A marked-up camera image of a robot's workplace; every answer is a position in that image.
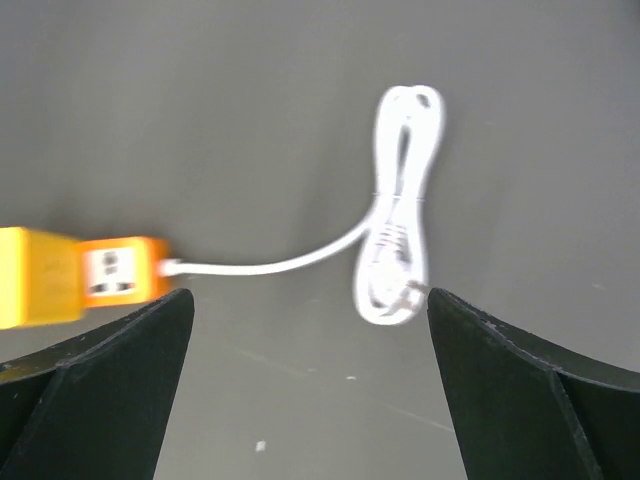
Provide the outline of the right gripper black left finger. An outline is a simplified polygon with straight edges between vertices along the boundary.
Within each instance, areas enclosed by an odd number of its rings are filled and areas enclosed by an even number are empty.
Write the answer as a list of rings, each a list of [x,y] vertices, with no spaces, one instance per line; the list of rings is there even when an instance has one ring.
[[[178,289],[2,363],[2,478],[153,478],[193,320]]]

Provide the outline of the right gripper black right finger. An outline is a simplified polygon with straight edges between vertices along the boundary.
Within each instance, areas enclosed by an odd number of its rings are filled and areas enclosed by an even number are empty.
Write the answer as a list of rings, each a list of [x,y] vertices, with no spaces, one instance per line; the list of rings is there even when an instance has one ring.
[[[639,477],[639,375],[435,288],[429,328],[470,479]]]

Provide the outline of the orange power strip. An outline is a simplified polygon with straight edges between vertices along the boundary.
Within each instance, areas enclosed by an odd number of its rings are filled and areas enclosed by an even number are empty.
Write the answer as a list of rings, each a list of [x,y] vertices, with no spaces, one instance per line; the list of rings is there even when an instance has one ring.
[[[79,243],[88,308],[142,304],[171,290],[161,273],[169,244],[159,238],[133,236]]]

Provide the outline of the yellow cube plug adapter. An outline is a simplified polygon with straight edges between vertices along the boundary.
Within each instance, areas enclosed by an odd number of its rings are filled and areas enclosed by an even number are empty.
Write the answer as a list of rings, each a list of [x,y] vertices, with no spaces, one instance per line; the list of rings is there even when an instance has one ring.
[[[79,241],[24,227],[3,227],[1,328],[74,322],[83,314]]]

